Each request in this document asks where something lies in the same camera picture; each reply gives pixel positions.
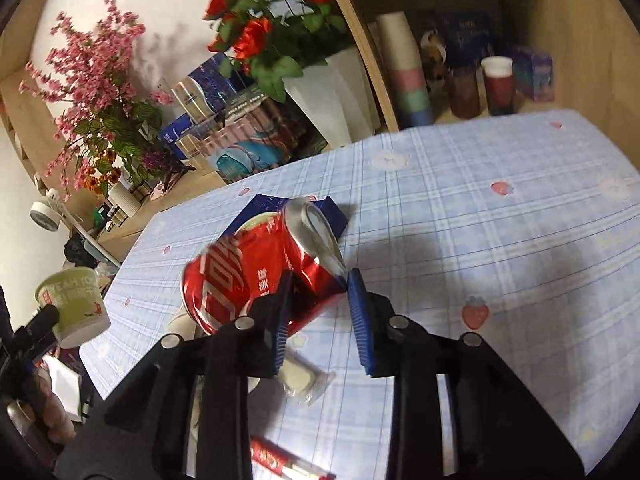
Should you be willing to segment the left gloved hand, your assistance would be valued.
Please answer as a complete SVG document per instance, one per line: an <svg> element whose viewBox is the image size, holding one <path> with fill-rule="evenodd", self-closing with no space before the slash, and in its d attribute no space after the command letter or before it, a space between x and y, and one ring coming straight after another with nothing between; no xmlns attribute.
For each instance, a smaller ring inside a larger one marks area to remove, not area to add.
<svg viewBox="0 0 640 480"><path fill-rule="evenodd" d="M76 437L75 426L52 391L52 380L45 368L35 368L26 388L29 397L22 402L22 408L29 426L24 439L38 458L52 468L62 449Z"/></svg>

